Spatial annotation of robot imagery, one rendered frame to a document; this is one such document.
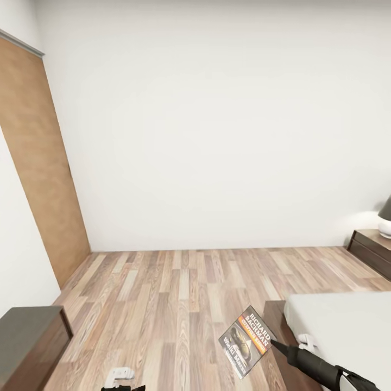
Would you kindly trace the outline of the hardback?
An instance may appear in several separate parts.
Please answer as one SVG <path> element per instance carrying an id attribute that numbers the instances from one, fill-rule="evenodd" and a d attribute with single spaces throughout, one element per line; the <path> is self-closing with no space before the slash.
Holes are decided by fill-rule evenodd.
<path id="1" fill-rule="evenodd" d="M 229 361 L 242 380 L 278 337 L 250 305 L 219 338 Z"/>

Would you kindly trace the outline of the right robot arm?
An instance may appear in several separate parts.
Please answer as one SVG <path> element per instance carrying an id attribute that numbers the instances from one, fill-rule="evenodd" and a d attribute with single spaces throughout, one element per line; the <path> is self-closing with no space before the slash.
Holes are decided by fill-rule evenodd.
<path id="1" fill-rule="evenodd" d="M 294 368 L 298 368 L 304 374 L 316 380 L 331 391 L 381 391 L 376 384 L 362 375 L 348 369 L 329 364 L 324 359 L 314 354 L 314 348 L 318 347 L 317 339 L 308 335 L 298 335 L 299 347 L 290 344 L 286 346 L 278 341 L 270 342 L 284 355 L 287 362 Z"/>

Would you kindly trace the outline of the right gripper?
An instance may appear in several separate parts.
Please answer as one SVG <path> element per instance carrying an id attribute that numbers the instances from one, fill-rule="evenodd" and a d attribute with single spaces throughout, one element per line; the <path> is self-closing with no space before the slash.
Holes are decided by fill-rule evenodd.
<path id="1" fill-rule="evenodd" d="M 319 370 L 324 359 L 293 344 L 286 346 L 275 340 L 270 340 L 270 342 L 288 357 L 287 362 L 291 366 L 298 368 L 304 374 L 320 383 Z"/>

